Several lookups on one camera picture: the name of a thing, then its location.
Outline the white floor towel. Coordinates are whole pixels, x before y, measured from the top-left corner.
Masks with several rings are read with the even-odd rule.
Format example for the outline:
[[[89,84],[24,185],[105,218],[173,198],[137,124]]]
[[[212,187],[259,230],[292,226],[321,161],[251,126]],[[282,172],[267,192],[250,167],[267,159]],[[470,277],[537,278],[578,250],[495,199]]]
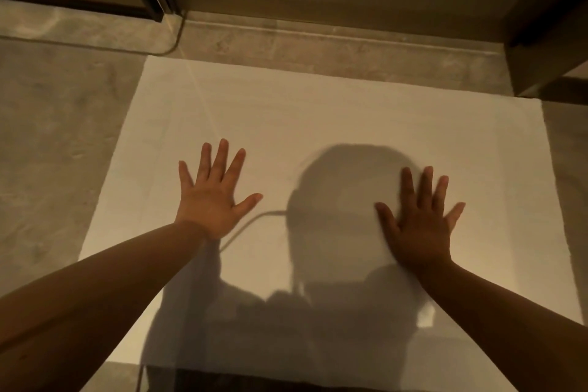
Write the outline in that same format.
[[[449,176],[453,260],[583,323],[539,100],[148,57],[80,258],[175,217],[178,161],[246,149],[263,200],[159,292],[108,361],[391,392],[516,392],[391,255],[373,208]]]

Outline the brown wooden cabinet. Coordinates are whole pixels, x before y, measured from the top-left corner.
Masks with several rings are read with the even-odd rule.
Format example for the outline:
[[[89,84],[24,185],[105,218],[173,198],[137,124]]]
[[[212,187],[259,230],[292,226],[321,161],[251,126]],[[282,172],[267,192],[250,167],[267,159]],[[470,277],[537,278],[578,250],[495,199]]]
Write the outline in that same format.
[[[505,45],[512,93],[588,106],[588,0],[556,0]]]

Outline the person's right hand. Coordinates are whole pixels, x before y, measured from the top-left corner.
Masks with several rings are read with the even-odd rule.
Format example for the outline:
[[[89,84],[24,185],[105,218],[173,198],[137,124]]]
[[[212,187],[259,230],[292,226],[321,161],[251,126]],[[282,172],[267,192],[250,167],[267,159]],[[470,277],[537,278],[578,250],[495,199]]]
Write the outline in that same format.
[[[448,213],[445,212],[445,200],[449,177],[442,175],[436,184],[433,183],[432,205],[417,205],[418,185],[414,186],[410,169],[403,168],[399,215],[394,216],[401,232],[397,236],[383,236],[395,260],[414,274],[452,264],[450,240],[453,230],[448,229],[444,220]]]

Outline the person's left forearm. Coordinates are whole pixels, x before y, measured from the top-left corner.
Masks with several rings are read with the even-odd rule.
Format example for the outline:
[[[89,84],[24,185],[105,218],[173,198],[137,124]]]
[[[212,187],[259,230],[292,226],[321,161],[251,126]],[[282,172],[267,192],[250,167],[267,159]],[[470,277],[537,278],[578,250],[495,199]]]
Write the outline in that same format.
[[[0,392],[80,392],[155,296],[222,233],[165,225],[0,297]]]

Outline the person's left hand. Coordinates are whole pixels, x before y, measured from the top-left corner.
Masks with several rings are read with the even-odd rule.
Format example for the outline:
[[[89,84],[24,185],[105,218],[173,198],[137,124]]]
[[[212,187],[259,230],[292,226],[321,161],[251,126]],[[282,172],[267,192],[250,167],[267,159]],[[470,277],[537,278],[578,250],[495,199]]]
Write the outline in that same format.
[[[233,206],[235,191],[246,159],[246,150],[239,149],[232,161],[227,160],[222,181],[211,180],[212,145],[204,143],[194,181],[194,192],[181,198],[174,223],[197,225],[209,240],[228,235],[239,223],[235,220]]]

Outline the stone door threshold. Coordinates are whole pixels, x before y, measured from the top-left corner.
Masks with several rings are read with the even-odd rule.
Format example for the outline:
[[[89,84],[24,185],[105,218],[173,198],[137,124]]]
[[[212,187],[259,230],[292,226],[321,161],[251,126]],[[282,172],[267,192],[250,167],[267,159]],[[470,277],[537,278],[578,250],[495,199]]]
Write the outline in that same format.
[[[0,0],[0,39],[513,96],[499,43],[188,11],[158,23]]]

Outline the person's right forearm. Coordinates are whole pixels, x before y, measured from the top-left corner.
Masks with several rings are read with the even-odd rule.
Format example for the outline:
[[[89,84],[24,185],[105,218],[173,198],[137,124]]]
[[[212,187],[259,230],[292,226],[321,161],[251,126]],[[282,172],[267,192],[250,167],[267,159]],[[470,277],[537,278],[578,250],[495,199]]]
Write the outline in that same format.
[[[403,265],[518,392],[588,392],[588,327],[451,260]]]

